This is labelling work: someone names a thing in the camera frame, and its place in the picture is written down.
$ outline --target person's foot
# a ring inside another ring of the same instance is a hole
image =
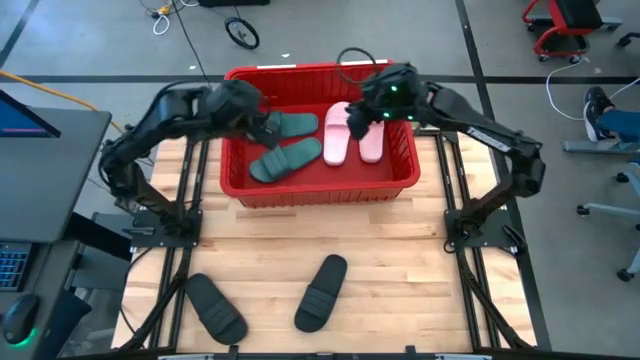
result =
[[[589,140],[598,142],[611,137],[608,130],[598,126],[598,119],[610,108],[613,103],[599,86],[593,86],[584,96],[584,123],[587,128]]]

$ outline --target red basket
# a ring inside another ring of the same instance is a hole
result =
[[[373,66],[343,65],[342,70],[359,80],[369,76]],[[335,64],[236,68],[225,78],[245,80],[260,89],[272,110],[315,113],[318,131],[310,136],[321,143],[329,107],[339,101],[356,101],[361,96],[357,85],[340,78]],[[285,139],[281,145],[302,138]],[[321,156],[274,184],[262,184],[249,174],[249,164],[265,151],[243,138],[225,139],[222,143],[220,186],[225,194],[238,198],[246,207],[390,200],[420,177],[413,133],[405,121],[385,123],[384,151],[377,164],[362,161],[358,142],[351,139],[342,166],[328,166]]]

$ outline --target black wheel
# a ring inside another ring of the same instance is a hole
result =
[[[628,183],[629,182],[629,177],[625,174],[625,173],[617,173],[616,174],[616,181],[619,183]]]
[[[578,205],[578,207],[576,208],[576,213],[578,213],[578,215],[580,215],[580,216],[587,216],[591,212],[586,207],[584,207],[582,205]]]
[[[633,274],[629,274],[626,269],[622,269],[616,273],[618,275],[618,279],[627,282],[633,279]]]
[[[631,39],[626,39],[626,38],[622,38],[620,40],[618,40],[618,42],[616,43],[616,45],[618,45],[618,47],[625,47],[627,45],[631,44]]]
[[[569,63],[571,63],[571,64],[577,64],[577,63],[579,63],[579,62],[580,62],[580,60],[582,60],[582,56],[580,56],[580,55],[572,55],[572,56],[569,58]]]
[[[231,40],[243,48],[253,50],[260,46],[260,36],[258,36],[258,32],[247,21],[236,17],[230,17],[224,21],[224,27]],[[249,34],[244,32],[242,28],[249,31],[253,36],[253,41],[251,41],[248,37]]]

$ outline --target wooden tabletop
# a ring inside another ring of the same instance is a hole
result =
[[[460,141],[471,195],[481,196],[496,183],[489,152],[472,139]],[[446,202],[433,138],[416,138],[422,176],[395,201],[257,210],[221,191],[220,142],[211,145],[202,239],[190,274],[209,276],[247,320],[249,335],[238,344],[241,352],[397,353],[406,345],[419,352],[471,350],[456,260],[442,250]],[[169,198],[175,198],[184,148],[185,142],[177,140],[163,142],[158,150],[152,184]],[[452,165],[451,153],[448,158]],[[454,188],[460,207],[457,183]],[[347,260],[347,277],[327,325],[305,334],[295,328],[293,316],[329,254]],[[497,249],[483,254],[495,304],[523,339],[535,343],[515,260]],[[152,250],[129,275],[123,309],[134,327],[155,304],[164,255],[164,249]],[[488,345],[480,309],[476,301]],[[179,351],[228,351],[209,336],[189,300],[183,311]],[[161,344],[167,342],[172,313],[170,304]],[[118,319],[113,346],[130,336]]]

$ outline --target green led light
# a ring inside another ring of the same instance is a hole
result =
[[[19,342],[15,345],[10,345],[12,348],[23,348],[29,344],[31,344],[31,342],[35,339],[36,334],[38,333],[38,329],[37,328],[33,328],[31,329],[31,333],[29,333],[29,336],[27,336],[26,339],[22,340],[22,342]]]

